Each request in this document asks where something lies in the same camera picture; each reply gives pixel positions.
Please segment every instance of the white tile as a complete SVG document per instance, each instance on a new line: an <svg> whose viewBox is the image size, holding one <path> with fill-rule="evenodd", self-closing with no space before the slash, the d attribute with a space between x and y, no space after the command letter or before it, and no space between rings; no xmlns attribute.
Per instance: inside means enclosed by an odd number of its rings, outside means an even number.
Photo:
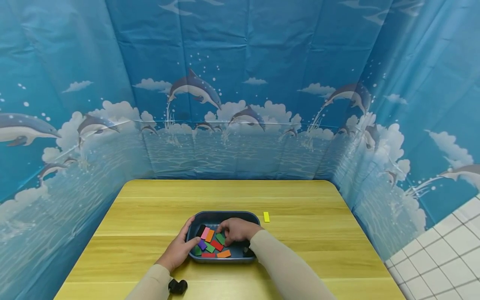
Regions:
<svg viewBox="0 0 480 300"><path fill-rule="evenodd" d="M444 264L440 269L445 273L454 287L458 287L461 284L475 279L475 275L473 275L472 271L470 271L460 258Z"/></svg>
<svg viewBox="0 0 480 300"><path fill-rule="evenodd" d="M476 277L480 277L480 248L462 255L463 261L472 269Z"/></svg>
<svg viewBox="0 0 480 300"><path fill-rule="evenodd" d="M430 254L437 265L444 264L449 260L458 257L455 251L453 251L452 247L450 247L443 239L438 240L432 245L426 247L425 250L428 252L428 254Z"/></svg>
<svg viewBox="0 0 480 300"><path fill-rule="evenodd" d="M393 263L393 264L397 264L401 261L403 261L404 259L406 259L407 256L405 255L405 253L403 252L403 250L400 250L398 251L397 253L395 253L392 257L390 257L390 261Z"/></svg>
<svg viewBox="0 0 480 300"><path fill-rule="evenodd" d="M388 271L390 272L390 275L392 276L393 280L395 280L397 284L401 284L404 282L404 280L402 279L398 271L395 269L395 267L391 267L390 269L388 269Z"/></svg>
<svg viewBox="0 0 480 300"><path fill-rule="evenodd" d="M427 247L439 238L440 234L438 234L435 229L430 228L429 230L427 230L427 232L420 235L417 240L419 241L420 245L422 245L423 247Z"/></svg>
<svg viewBox="0 0 480 300"><path fill-rule="evenodd" d="M387 269L393 267L392 261L389 260L389 259L387 259L387 260L385 261L385 266L387 267Z"/></svg>
<svg viewBox="0 0 480 300"><path fill-rule="evenodd" d="M463 223L480 215L480 200L477 197L473 197L459 209L454 211L454 215Z"/></svg>
<svg viewBox="0 0 480 300"><path fill-rule="evenodd" d="M398 286L400 290L402 291L403 295L405 296L405 299L407 300L415 300L415 297L413 297L412 293L410 292L410 289L407 287L407 285L401 284Z"/></svg>
<svg viewBox="0 0 480 300"><path fill-rule="evenodd" d="M460 295L454 289L442 294L438 294L436 297L437 300L462 300Z"/></svg>
<svg viewBox="0 0 480 300"><path fill-rule="evenodd" d="M407 256L411 256L412 254L414 254L415 252L418 252L421 249L422 249L422 246L420 245L420 243L417 240L413 240L407 246L403 247L403 252Z"/></svg>
<svg viewBox="0 0 480 300"><path fill-rule="evenodd" d="M462 255L475 247L480 246L480 240L465 226L461 226L444 237L453 250Z"/></svg>
<svg viewBox="0 0 480 300"><path fill-rule="evenodd" d="M480 238L480 216L471 219L465 225L477 236Z"/></svg>
<svg viewBox="0 0 480 300"><path fill-rule="evenodd" d="M422 277L412 279L407 282L407 286L415 299L423 299L433 295Z"/></svg>
<svg viewBox="0 0 480 300"><path fill-rule="evenodd" d="M450 281L448 281L447 277L440 269L434 269L427 272L423 274L422 277L434 294L439 294L453 288Z"/></svg>
<svg viewBox="0 0 480 300"><path fill-rule="evenodd" d="M405 281L408 281L413 277L419 275L419 273L417 272L417 269L415 269L415 267L412 265L412 263L408 259L397 264L395 267L396 267L396 270L400 273L400 276L402 276L403 280Z"/></svg>
<svg viewBox="0 0 480 300"><path fill-rule="evenodd" d="M420 274L437 267L437 264L431 259L430 255L428 255L425 250L418 251L412 255L410 261Z"/></svg>
<svg viewBox="0 0 480 300"><path fill-rule="evenodd" d="M445 219L433 226L433 228L435 228L441 236L445 236L460 225L462 225L462 223L453 214L449 214Z"/></svg>
<svg viewBox="0 0 480 300"><path fill-rule="evenodd" d="M478 300L480 299L480 282L474 281L469 284L465 284L456 289L463 300Z"/></svg>

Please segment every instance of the hand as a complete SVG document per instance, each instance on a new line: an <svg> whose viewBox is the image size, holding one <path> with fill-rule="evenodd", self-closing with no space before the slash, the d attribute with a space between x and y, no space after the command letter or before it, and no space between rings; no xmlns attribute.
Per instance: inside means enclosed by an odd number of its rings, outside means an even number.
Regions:
<svg viewBox="0 0 480 300"><path fill-rule="evenodd" d="M225 246L228 247L235 241L251 240L255 233L262 230L255 223L248 222L239 218L230 218L220 223L216 229L217 233L225 229Z"/></svg>
<svg viewBox="0 0 480 300"><path fill-rule="evenodd" d="M190 250L192 250L198 244L198 242L200 242L199 237L195 237L190 241L185 242L188 228L194 219L195 216L192 216L187 220L185 225L183 225L182 229L180 230L180 233L170 243L170 245L168 245L165 252L156 262L156 264L164 266L170 273L172 273L175 268L179 267L185 261Z"/></svg>

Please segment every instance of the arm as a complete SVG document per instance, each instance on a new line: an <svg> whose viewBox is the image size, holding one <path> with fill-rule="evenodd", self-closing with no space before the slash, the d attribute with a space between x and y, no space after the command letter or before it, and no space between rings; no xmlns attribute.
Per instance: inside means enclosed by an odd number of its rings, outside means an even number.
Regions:
<svg viewBox="0 0 480 300"><path fill-rule="evenodd" d="M128 294L125 300L167 300L170 272L159 264L153 265Z"/></svg>
<svg viewBox="0 0 480 300"><path fill-rule="evenodd" d="M289 247L268 231L258 231L250 240L255 253L285 300L335 300L315 272Z"/></svg>
<svg viewBox="0 0 480 300"><path fill-rule="evenodd" d="M168 299L170 295L168 290L168 284L171 280L170 273L185 261L188 252L200 242L199 237L185 242L188 228L194 219L195 216L192 216L187 220L180 230L180 233L170 243L157 262L148 270L142 280L133 288L125 300Z"/></svg>
<svg viewBox="0 0 480 300"><path fill-rule="evenodd" d="M335 300L321 279L295 254L257 224L238 218L223 221L217 233L225 230L225 246L234 241L250 241L258 257L285 300Z"/></svg>

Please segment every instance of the wood grain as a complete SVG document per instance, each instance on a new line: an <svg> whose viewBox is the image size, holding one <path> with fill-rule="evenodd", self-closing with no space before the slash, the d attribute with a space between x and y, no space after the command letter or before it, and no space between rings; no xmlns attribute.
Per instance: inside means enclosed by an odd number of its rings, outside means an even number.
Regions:
<svg viewBox="0 0 480 300"><path fill-rule="evenodd" d="M403 300L336 188L321 180L133 180L119 193L56 300L123 299L190 216L247 210L300 255L339 300ZM265 269L186 261L172 299L280 299Z"/></svg>

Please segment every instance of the blue curtain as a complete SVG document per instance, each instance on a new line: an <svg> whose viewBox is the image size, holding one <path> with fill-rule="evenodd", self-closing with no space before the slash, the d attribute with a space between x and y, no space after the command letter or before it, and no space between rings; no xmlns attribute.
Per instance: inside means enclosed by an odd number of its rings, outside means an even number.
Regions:
<svg viewBox="0 0 480 300"><path fill-rule="evenodd" d="M474 0L0 0L0 298L132 179L329 180L384 260L478 193Z"/></svg>

